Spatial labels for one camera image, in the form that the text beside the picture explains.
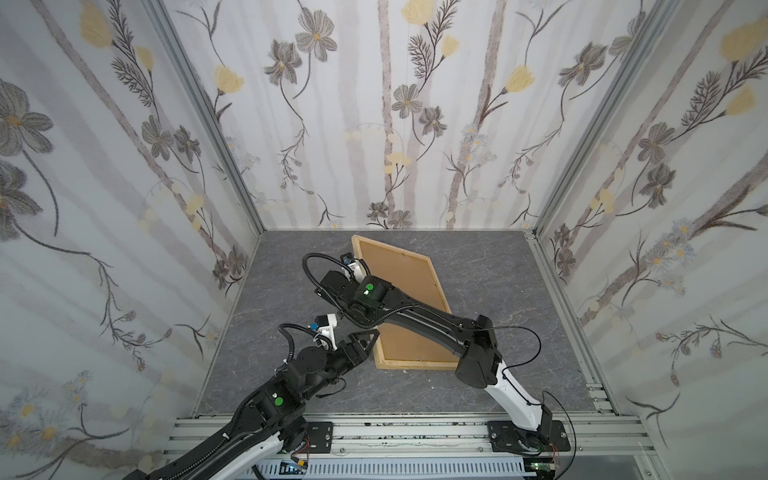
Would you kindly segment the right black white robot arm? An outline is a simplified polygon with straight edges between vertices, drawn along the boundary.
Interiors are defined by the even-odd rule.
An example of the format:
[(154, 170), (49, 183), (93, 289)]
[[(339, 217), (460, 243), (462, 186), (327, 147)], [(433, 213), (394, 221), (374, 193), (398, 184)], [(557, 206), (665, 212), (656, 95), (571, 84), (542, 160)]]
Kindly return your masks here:
[(456, 377), (486, 391), (508, 414), (515, 453), (534, 455), (551, 444), (552, 412), (513, 377), (489, 318), (443, 312), (373, 275), (355, 280), (331, 270), (316, 283), (315, 292), (358, 327), (391, 323), (449, 350), (458, 358)]

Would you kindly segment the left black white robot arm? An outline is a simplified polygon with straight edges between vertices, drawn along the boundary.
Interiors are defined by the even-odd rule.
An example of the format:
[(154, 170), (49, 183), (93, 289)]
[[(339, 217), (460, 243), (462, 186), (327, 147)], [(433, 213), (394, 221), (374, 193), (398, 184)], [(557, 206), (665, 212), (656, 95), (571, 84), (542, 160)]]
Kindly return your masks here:
[(293, 451), (306, 437), (307, 402), (343, 379), (371, 355), (379, 331), (353, 332), (335, 346), (303, 348), (248, 394), (230, 420), (199, 445), (165, 466), (128, 479), (234, 479), (263, 458)]

